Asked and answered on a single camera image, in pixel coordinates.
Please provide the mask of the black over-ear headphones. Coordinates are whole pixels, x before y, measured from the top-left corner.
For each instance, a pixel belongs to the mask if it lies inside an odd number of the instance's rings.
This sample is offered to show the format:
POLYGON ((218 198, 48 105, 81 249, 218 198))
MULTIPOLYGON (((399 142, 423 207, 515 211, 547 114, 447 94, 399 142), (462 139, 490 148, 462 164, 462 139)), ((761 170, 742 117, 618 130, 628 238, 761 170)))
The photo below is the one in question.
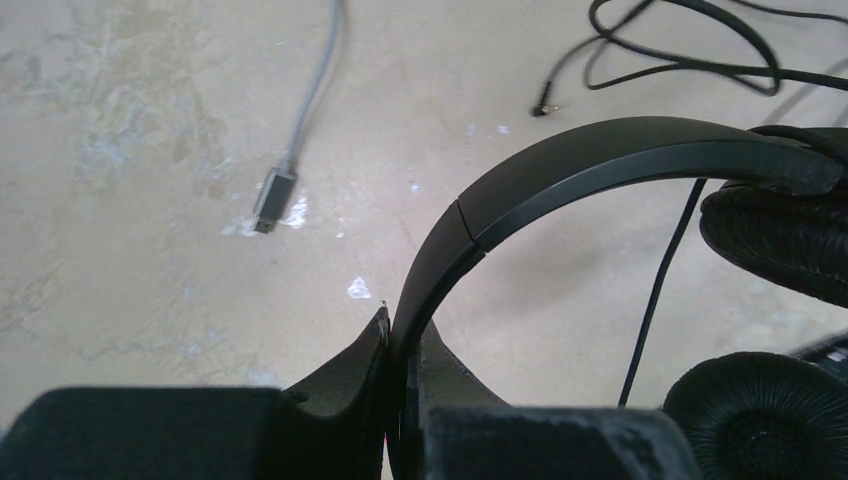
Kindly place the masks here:
POLYGON ((405 449, 407 364, 433 313, 457 282, 501 242, 572 202, 642 182, 734 180, 813 195, 843 172, 818 153, 716 123, 628 117, 578 127, 532 145, 485 173, 444 212, 407 274, 388 337, 386 437, 398 479, 412 475, 405 449))

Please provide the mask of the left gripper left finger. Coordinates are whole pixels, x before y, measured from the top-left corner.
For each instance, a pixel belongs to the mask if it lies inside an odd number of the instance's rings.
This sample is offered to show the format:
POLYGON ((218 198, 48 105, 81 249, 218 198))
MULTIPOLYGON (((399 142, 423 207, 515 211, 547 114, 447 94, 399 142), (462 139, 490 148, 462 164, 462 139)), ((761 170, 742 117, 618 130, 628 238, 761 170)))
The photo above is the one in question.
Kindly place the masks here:
POLYGON ((5 479, 376 479, 390 320, 287 389, 66 387, 1 441, 5 479))

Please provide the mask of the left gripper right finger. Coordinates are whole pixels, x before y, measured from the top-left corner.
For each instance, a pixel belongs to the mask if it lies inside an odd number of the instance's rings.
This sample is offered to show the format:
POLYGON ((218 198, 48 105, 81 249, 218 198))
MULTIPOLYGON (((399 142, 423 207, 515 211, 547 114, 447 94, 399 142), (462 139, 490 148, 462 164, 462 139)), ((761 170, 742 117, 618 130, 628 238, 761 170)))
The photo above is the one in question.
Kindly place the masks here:
POLYGON ((517 407, 488 389, 434 324, 407 363, 403 479, 699 479, 658 410, 517 407))

